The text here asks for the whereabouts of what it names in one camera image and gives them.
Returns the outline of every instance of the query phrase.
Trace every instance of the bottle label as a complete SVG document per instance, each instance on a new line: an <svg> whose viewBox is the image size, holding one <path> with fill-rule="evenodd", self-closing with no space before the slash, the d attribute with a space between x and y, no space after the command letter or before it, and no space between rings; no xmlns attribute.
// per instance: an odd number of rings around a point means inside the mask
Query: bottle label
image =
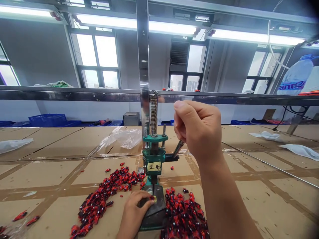
<svg viewBox="0 0 319 239"><path fill-rule="evenodd" d="M302 90L306 81L282 82L278 90Z"/></svg>

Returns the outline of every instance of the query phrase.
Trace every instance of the metal spring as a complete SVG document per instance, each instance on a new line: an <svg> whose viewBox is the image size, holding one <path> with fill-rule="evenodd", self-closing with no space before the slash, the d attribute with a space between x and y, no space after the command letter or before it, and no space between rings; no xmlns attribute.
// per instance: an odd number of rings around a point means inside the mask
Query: metal spring
<svg viewBox="0 0 319 239"><path fill-rule="evenodd" d="M158 105L159 94L157 91L152 90L150 94L150 124L152 137L157 136L157 105Z"/></svg>

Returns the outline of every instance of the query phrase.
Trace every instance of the hand press machine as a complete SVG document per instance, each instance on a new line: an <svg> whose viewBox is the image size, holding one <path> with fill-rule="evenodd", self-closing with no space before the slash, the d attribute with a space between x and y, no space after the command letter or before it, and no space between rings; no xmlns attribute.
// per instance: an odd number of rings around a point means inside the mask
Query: hand press machine
<svg viewBox="0 0 319 239"><path fill-rule="evenodd" d="M157 134L158 92L155 90L150 92L149 106L150 133L147 133L146 127L143 129L145 131L145 137L143 137L143 142L145 143L143 149L143 169L147 181L142 190L149 193L152 191L155 203L145 214L140 228L141 231L157 230L164 227L166 204L163 187L158 183L158 176L162 173L162 163L178 161L178 153L184 145L184 142L180 140L173 154L166 153L165 141L168 140L166 125L164 125L163 134ZM139 206L143 206L147 200L142 200Z"/></svg>

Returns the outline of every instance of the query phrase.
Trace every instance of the workbench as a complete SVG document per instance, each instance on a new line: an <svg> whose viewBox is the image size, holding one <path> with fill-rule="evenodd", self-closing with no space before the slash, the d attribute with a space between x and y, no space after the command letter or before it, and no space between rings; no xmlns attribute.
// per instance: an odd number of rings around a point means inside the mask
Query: workbench
<svg viewBox="0 0 319 239"><path fill-rule="evenodd" d="M319 190L236 149L319 186L319 162L278 147L287 143L302 144L319 152L319 125L300 125L293 136L279 132L283 143L248 134L264 130L273 133L272 127L222 125L226 162L264 238L310 238L318 232ZM278 129L285 131L286 127L281 125ZM15 238L22 235L32 239L69 238L71 226L78 223L80 205L105 177L119 168L121 162L125 162L130 171L142 167L142 142L126 150L118 142L105 147L103 141L113 130L135 128L140 127L0 128L0 141L34 140L0 155L0 226L9 225L19 230L19 225L40 215L39 221L28 229L22 227ZM166 150L172 153L178 143L173 126L166 128L166 134ZM199 168L187 145L181 150L178 162L163 163L160 184L164 189L174 187L177 193L184 187L192 191L205 212ZM139 186L133 187L133 191L139 189ZM110 197L114 205L86 238L115 238L130 193L122 191ZM29 212L26 219L11 222L24 210ZM159 238L159 234L160 231L139 232L137 238Z"/></svg>

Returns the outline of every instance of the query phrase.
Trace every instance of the clear plastic bag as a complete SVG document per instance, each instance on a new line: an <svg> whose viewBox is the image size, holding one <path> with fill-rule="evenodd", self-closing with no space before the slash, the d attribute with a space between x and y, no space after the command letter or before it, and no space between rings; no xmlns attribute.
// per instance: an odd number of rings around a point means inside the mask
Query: clear plastic bag
<svg viewBox="0 0 319 239"><path fill-rule="evenodd" d="M301 144L285 144L285 145L280 145L278 147L286 148L290 150L291 152L298 154L300 156L307 157L315 161L319 161L319 153Z"/></svg>
<svg viewBox="0 0 319 239"><path fill-rule="evenodd" d="M104 146L107 147L115 141L122 143L122 148L132 149L142 141L142 130L114 130L108 137L104 139Z"/></svg>
<svg viewBox="0 0 319 239"><path fill-rule="evenodd" d="M21 139L21 140L1 141L0 142L0 154L7 153L7 152L10 152L12 150L18 149L18 148L22 147L23 145L31 143L32 141L33 141L33 138Z"/></svg>
<svg viewBox="0 0 319 239"><path fill-rule="evenodd" d="M249 133L249 134L254 136L254 137L265 138L267 140L271 140L271 141L275 141L275 142L283 142L280 139L280 134L271 134L267 131L264 131L261 134L257 134L257 133Z"/></svg>

